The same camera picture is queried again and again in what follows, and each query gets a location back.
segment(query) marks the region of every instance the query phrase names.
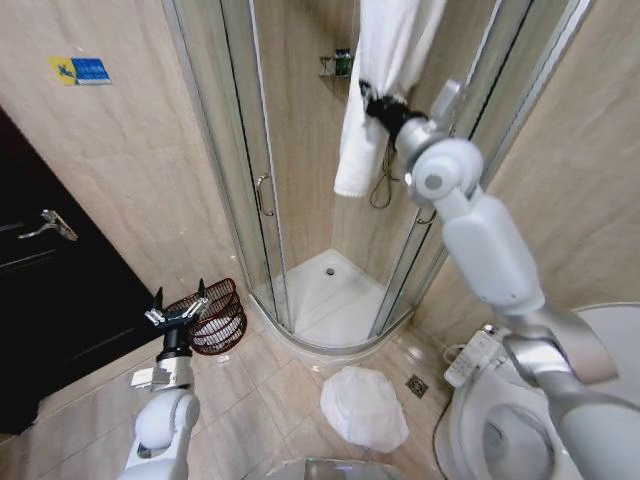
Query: sticker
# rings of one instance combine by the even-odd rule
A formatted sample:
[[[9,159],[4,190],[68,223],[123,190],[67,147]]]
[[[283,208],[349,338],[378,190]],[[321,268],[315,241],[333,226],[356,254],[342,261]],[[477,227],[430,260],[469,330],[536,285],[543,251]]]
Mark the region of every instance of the sticker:
[[[58,78],[64,85],[76,84],[76,69],[68,57],[49,57],[49,64],[53,67]]]
[[[103,85],[111,83],[107,69],[99,58],[49,57],[64,85]]]

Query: door handle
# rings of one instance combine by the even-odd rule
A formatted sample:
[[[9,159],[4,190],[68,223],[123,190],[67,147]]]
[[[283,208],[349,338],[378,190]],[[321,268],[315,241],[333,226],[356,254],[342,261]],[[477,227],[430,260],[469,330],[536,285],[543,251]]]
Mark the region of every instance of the door handle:
[[[42,225],[39,229],[34,230],[33,232],[23,233],[22,235],[18,235],[18,239],[23,240],[25,238],[36,237],[40,235],[45,230],[57,230],[62,237],[72,242],[78,240],[78,235],[73,229],[64,221],[64,219],[58,215],[55,210],[43,210],[40,214],[42,218],[45,219],[46,223]]]
[[[256,194],[258,197],[258,209],[260,209],[260,213],[262,213],[265,217],[273,217],[273,210],[269,210],[268,212],[264,211],[264,201],[262,200],[262,183],[271,178],[271,175],[265,173],[261,177],[258,177],[258,181],[256,182]]]

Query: door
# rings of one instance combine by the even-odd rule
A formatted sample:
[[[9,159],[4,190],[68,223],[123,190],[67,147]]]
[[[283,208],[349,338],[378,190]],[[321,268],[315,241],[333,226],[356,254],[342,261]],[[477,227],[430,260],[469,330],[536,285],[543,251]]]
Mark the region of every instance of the door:
[[[17,433],[42,397],[158,332],[150,293],[2,110],[0,178],[0,432]]]
[[[181,62],[193,73],[194,106],[211,139],[248,289],[291,331],[249,3],[174,0],[165,7],[178,51],[188,53]]]

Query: toilet bowl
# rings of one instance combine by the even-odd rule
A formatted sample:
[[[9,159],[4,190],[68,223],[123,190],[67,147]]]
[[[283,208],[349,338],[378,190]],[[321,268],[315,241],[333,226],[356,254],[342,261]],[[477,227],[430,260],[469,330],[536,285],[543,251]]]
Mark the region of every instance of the toilet bowl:
[[[640,303],[576,313],[618,366],[618,379],[591,388],[640,405]],[[519,377],[502,348],[454,392],[436,428],[435,449],[449,480],[582,479],[555,432],[546,398]]]

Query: blue sign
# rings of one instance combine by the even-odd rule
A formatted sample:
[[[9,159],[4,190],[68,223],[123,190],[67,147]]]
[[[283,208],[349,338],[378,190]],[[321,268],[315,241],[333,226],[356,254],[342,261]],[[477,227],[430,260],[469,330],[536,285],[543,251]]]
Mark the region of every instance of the blue sign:
[[[76,70],[76,84],[101,85],[111,83],[107,69],[99,58],[72,58]]]

